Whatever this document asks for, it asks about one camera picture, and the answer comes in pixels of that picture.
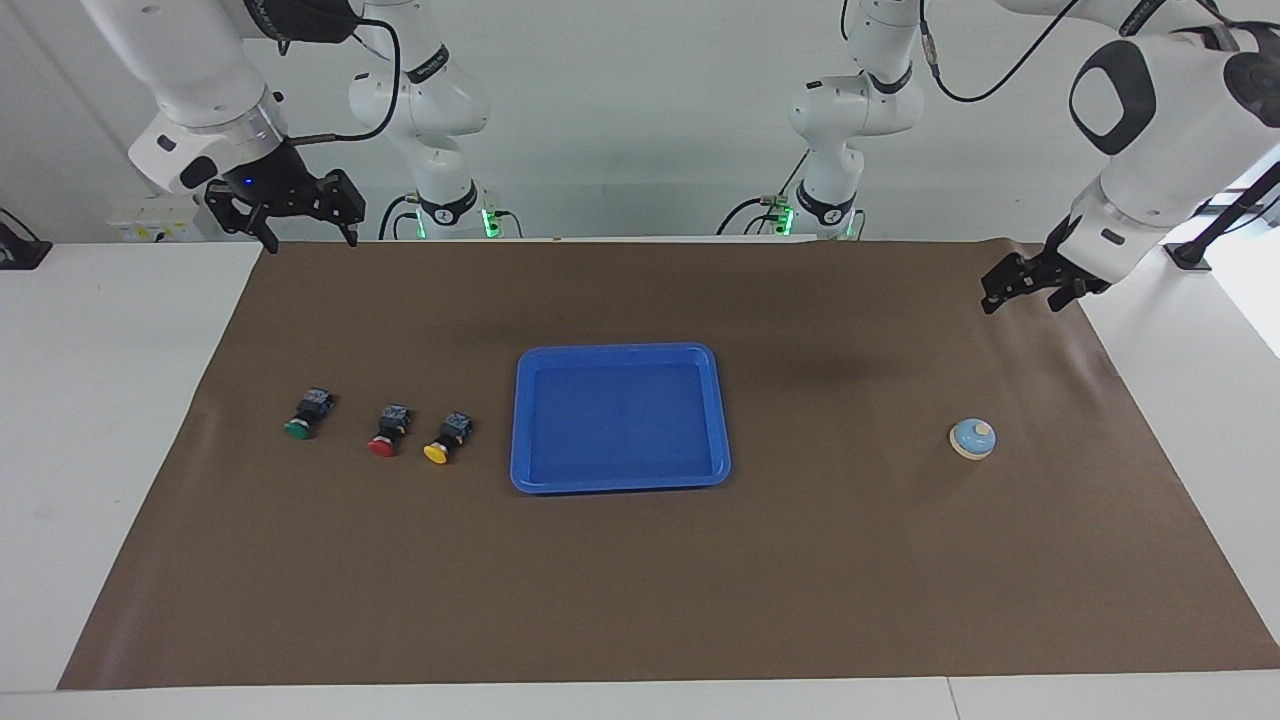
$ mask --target blue plastic tray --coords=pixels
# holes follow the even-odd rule
[[[511,482],[521,491],[705,487],[728,471],[707,346],[539,347],[520,359]]]

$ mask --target brown tablecloth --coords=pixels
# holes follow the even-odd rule
[[[289,245],[60,687],[1280,666],[1079,309],[982,315],[1011,247]],[[716,352],[728,480],[517,492],[520,355],[650,341]],[[339,400],[300,442],[310,386]],[[419,413],[389,460],[388,402]],[[454,409],[477,429],[440,468]],[[983,462],[947,445],[966,416]]]

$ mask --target white table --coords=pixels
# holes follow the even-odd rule
[[[0,273],[0,717],[1280,717],[1280,671],[52,693],[257,252],[64,245]],[[1085,309],[1280,635],[1280,360],[1160,254]]]

